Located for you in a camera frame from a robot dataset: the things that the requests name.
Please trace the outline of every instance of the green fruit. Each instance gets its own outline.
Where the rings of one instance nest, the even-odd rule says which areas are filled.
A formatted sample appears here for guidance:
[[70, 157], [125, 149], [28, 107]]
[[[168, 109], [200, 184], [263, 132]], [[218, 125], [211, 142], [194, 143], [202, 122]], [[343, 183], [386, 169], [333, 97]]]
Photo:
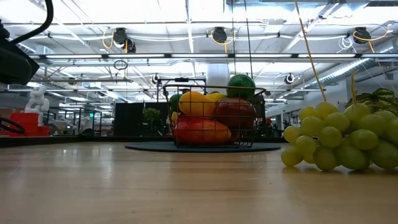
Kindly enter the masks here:
[[349, 128], [349, 119], [340, 112], [329, 114], [325, 122], [327, 126], [335, 127], [340, 132], [345, 132]]
[[330, 148], [339, 146], [342, 142], [342, 138], [341, 132], [334, 127], [323, 128], [318, 136], [322, 146]]
[[301, 129], [295, 126], [289, 126], [284, 131], [284, 138], [292, 144], [296, 144], [296, 140], [301, 136]]
[[388, 140], [398, 146], [398, 119], [390, 121], [387, 126], [386, 134]]
[[344, 115], [349, 119], [351, 126], [356, 128], [358, 121], [365, 115], [370, 114], [371, 110], [363, 103], [357, 103], [349, 106], [345, 111]]
[[296, 147], [292, 146], [282, 152], [280, 159], [286, 166], [296, 166], [303, 161], [304, 156]]
[[169, 99], [169, 105], [172, 108], [173, 112], [181, 112], [180, 108], [178, 108], [178, 101], [180, 100], [182, 94], [174, 94]]
[[370, 150], [379, 144], [379, 138], [369, 130], [359, 129], [349, 136], [351, 144], [360, 150]]
[[325, 127], [325, 122], [317, 117], [309, 116], [301, 122], [302, 134], [308, 136], [318, 136]]
[[331, 171], [337, 166], [337, 160], [332, 149], [319, 147], [313, 154], [315, 165], [323, 171]]
[[393, 169], [398, 166], [398, 149], [387, 141], [380, 140], [379, 145], [370, 150], [370, 159], [383, 169]]
[[387, 123], [386, 120], [379, 115], [367, 114], [358, 121], [358, 128], [369, 130], [381, 136], [387, 129]]
[[397, 118], [397, 116], [390, 111], [376, 111], [374, 114], [384, 118], [387, 123]]
[[317, 142], [310, 136], [298, 137], [295, 145], [304, 156], [313, 155], [313, 153], [317, 150]]
[[352, 146], [341, 146], [335, 150], [337, 161], [346, 168], [363, 170], [369, 167], [365, 153]]
[[319, 103], [316, 109], [322, 115], [323, 119], [325, 119], [331, 113], [338, 112], [337, 107], [333, 103], [329, 102]]
[[323, 116], [312, 106], [304, 106], [299, 112], [298, 117], [303, 121], [306, 117], [314, 116], [323, 119]]
[[[238, 86], [238, 87], [256, 87], [253, 79], [247, 75], [235, 75], [229, 82], [228, 86]], [[234, 88], [226, 89], [226, 93], [229, 97], [239, 97], [245, 100], [251, 100], [254, 96], [255, 89], [251, 90], [239, 90]]]

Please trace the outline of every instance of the grape stem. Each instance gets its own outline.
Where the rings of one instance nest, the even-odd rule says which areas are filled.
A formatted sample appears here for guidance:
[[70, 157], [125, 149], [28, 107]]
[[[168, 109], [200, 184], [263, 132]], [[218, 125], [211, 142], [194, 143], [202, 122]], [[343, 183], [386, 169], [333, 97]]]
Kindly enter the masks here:
[[310, 46], [309, 46], [308, 40], [307, 40], [307, 35], [305, 34], [303, 21], [301, 20], [301, 17], [300, 17], [299, 4], [297, 3], [297, 0], [294, 0], [294, 2], [295, 2], [295, 4], [296, 4], [296, 10], [297, 10], [297, 14], [298, 14], [298, 19], [299, 19], [299, 21], [300, 21], [301, 31], [302, 31], [303, 36], [304, 36], [305, 45], [307, 46], [308, 57], [310, 58], [310, 61], [311, 61], [312, 70], [313, 70], [313, 73], [314, 73], [314, 75], [315, 75], [315, 78], [317, 79], [317, 83], [318, 83], [319, 89], [321, 89], [321, 93], [322, 93], [322, 96], [323, 96], [323, 100], [326, 102], [326, 101], [327, 101], [327, 98], [326, 98], [325, 92], [323, 91], [322, 84], [321, 84], [321, 82], [320, 82], [320, 80], [319, 80], [317, 70], [315, 69], [315, 64], [314, 64], [313, 59], [312, 59], [312, 55], [311, 55], [311, 51], [310, 51]]
[[357, 94], [357, 90], [355, 90], [355, 87], [354, 87], [354, 77], [355, 77], [355, 75], [358, 73], [358, 70], [355, 70], [352, 74], [351, 74], [351, 94], [352, 94], [352, 96], [353, 96], [353, 103], [354, 103], [354, 105], [356, 105], [356, 94]]

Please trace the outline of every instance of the green grapes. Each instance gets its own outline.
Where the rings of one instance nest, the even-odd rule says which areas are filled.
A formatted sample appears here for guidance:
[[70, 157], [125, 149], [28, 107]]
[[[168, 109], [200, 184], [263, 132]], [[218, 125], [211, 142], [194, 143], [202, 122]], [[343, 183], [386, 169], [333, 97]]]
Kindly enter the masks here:
[[384, 118], [387, 123], [397, 118], [397, 116], [390, 111], [376, 111], [373, 114], [379, 115], [380, 117]]
[[322, 115], [312, 106], [305, 106], [298, 112], [298, 117], [303, 121], [306, 117], [314, 116], [323, 119]]
[[357, 103], [349, 106], [344, 115], [349, 119], [352, 128], [356, 128], [358, 121], [365, 115], [370, 114], [371, 110], [363, 103]]
[[280, 159], [286, 166], [296, 166], [297, 164], [303, 161], [304, 156], [300, 153], [300, 151], [292, 146], [288, 149], [285, 149], [280, 155]]
[[325, 122], [314, 116], [306, 117], [301, 122], [302, 134], [308, 136], [318, 136], [325, 127]]
[[387, 141], [380, 140], [379, 145], [370, 150], [370, 159], [383, 169], [393, 169], [398, 166], [398, 149]]
[[317, 150], [317, 142], [310, 136], [298, 137], [295, 145], [304, 156], [312, 155]]
[[330, 148], [339, 146], [343, 141], [342, 138], [341, 132], [334, 127], [324, 127], [318, 136], [322, 146]]
[[367, 114], [358, 121], [358, 129], [366, 129], [381, 136], [387, 129], [386, 120], [376, 114]]
[[340, 112], [329, 114], [325, 118], [327, 126], [335, 127], [340, 132], [344, 132], [349, 128], [349, 119]]
[[398, 146], [398, 119], [390, 121], [386, 132], [388, 140]]
[[321, 102], [316, 107], [317, 111], [322, 115], [323, 119], [325, 119], [329, 114], [338, 112], [338, 109], [333, 103], [329, 102]]
[[337, 166], [337, 160], [332, 149], [319, 147], [313, 155], [315, 165], [323, 171], [333, 170]]
[[349, 137], [351, 144], [360, 150], [370, 150], [377, 146], [379, 138], [369, 130], [359, 129], [351, 133]]
[[365, 153], [352, 146], [341, 146], [335, 150], [338, 162], [346, 168], [363, 170], [369, 167], [369, 159]]
[[300, 128], [295, 126], [289, 126], [284, 131], [284, 138], [289, 143], [295, 144], [298, 137], [300, 137], [302, 131]]

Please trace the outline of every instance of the fluorescent light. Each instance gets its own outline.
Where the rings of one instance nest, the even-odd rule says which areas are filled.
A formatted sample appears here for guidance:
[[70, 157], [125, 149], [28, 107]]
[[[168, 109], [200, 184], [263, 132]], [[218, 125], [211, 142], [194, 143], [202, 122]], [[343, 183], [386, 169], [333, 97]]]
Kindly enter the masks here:
[[362, 57], [393, 57], [393, 58], [398, 58], [398, 54], [362, 54]]
[[[308, 54], [299, 54], [300, 58], [309, 58]], [[348, 58], [355, 57], [355, 54], [311, 54], [313, 58]]]
[[[235, 57], [250, 57], [250, 54], [236, 54]], [[252, 58], [290, 58], [292, 54], [252, 54]]]
[[172, 54], [173, 58], [225, 58], [228, 54]]
[[109, 58], [159, 58], [164, 54], [110, 54]]
[[101, 55], [46, 55], [47, 58], [101, 58]]
[[40, 85], [40, 84], [32, 83], [32, 82], [29, 82], [29, 83], [27, 83], [26, 85], [29, 86], [29, 87], [41, 87], [41, 86], [42, 86], [42, 85]]
[[76, 101], [89, 101], [89, 100], [87, 100], [86, 98], [83, 98], [83, 97], [68, 97], [69, 99], [71, 99], [71, 100], [76, 100]]

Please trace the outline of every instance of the duct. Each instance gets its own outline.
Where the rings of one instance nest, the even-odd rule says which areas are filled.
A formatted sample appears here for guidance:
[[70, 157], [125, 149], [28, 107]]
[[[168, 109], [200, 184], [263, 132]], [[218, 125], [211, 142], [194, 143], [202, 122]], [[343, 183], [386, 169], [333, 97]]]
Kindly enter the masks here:
[[[393, 37], [390, 40], [379, 44], [374, 48], [375, 53], [398, 53], [398, 37]], [[366, 59], [358, 59], [351, 63], [342, 63], [333, 68], [327, 70], [319, 74], [320, 81], [323, 86], [327, 86], [331, 83], [336, 83], [340, 80], [343, 80], [349, 77], [355, 70], [362, 69], [363, 67], [366, 69], [375, 67], [377, 62], [374, 59], [366, 58]], [[308, 85], [305, 85], [304, 88], [314, 88], [316, 87], [317, 81], [310, 82]]]

